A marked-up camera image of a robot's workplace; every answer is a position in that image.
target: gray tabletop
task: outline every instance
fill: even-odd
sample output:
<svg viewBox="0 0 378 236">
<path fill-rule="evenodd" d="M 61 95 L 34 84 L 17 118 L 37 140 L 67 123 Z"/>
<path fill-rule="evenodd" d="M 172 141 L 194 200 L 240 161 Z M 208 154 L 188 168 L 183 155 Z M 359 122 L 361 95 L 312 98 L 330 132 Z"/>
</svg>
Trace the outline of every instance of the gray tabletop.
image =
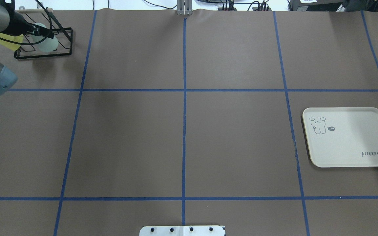
<svg viewBox="0 0 378 236">
<path fill-rule="evenodd" d="M 378 167 L 314 166 L 301 123 L 378 108 L 378 13 L 55 15 L 71 56 L 0 45 L 0 235 L 378 235 Z"/>
</svg>

